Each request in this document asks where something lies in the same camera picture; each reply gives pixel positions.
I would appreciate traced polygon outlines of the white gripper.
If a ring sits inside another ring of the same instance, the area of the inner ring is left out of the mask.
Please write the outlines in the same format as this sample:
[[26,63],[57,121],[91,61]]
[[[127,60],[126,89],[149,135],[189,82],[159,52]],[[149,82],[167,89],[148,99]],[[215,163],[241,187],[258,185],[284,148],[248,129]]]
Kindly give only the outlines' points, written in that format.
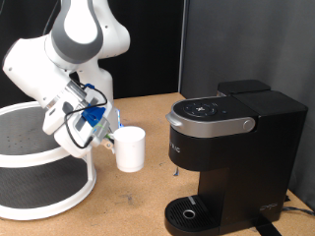
[[86,96],[76,105],[63,105],[63,121],[54,133],[56,142],[75,157],[83,157],[92,147],[103,144],[114,148],[114,142],[105,139],[110,131],[108,114],[111,104],[106,96],[96,88],[85,88]]

